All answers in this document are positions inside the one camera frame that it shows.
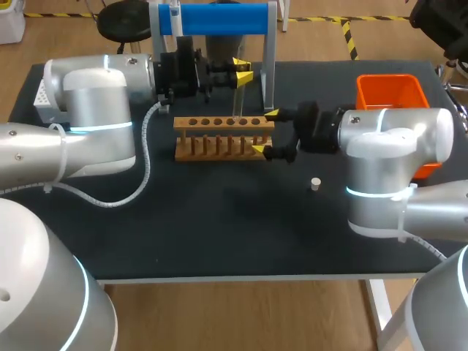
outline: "orange container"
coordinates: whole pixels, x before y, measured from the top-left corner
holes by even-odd
[[[383,108],[429,108],[429,103],[414,75],[360,75],[356,109]],[[428,178],[441,165],[424,165],[416,172],[414,178]]]

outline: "white ventilated box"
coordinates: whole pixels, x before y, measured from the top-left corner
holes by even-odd
[[[0,10],[0,44],[20,42],[26,21],[23,15],[24,0],[12,0],[5,10]]]
[[[52,107],[45,93],[44,80],[41,80],[37,89],[34,106],[39,113],[43,123],[64,123],[67,122],[67,113],[62,112],[57,108]]]

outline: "black tabletop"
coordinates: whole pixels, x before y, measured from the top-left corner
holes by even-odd
[[[452,108],[430,63],[344,61],[278,63],[275,106],[317,100],[321,109],[352,104],[361,74],[415,75],[432,107]],[[18,95],[10,121],[40,125],[33,107],[42,77],[34,66]],[[413,242],[372,239],[347,224],[346,167],[342,156],[300,154],[284,162],[174,162],[173,116],[228,116],[233,93],[215,91],[180,99],[170,115],[154,116],[148,128],[151,180],[141,196],[120,208],[103,209],[55,189],[27,189],[7,198],[31,209],[97,279],[301,274],[424,273],[437,259]],[[135,137],[148,106],[132,108]],[[262,114],[258,83],[247,86],[244,114]],[[289,140],[291,126],[277,125],[274,143]],[[105,201],[131,194],[143,177],[137,164],[124,173],[66,180]],[[428,181],[468,178],[467,142],[456,119],[452,156]],[[308,191],[319,177],[318,192]],[[446,255],[460,243],[433,241]]]

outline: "test tube rack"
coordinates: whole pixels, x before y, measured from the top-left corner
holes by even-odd
[[[175,160],[188,161],[254,161],[265,160],[253,145],[271,146],[274,122],[265,117],[175,117],[174,130],[180,133],[175,147]],[[232,136],[248,132],[253,135]],[[187,133],[212,132],[214,135],[188,136]]]

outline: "small white cap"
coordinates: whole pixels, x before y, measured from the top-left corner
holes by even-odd
[[[312,178],[310,181],[310,189],[316,192],[319,189],[321,183],[322,181],[320,180],[320,178]]]

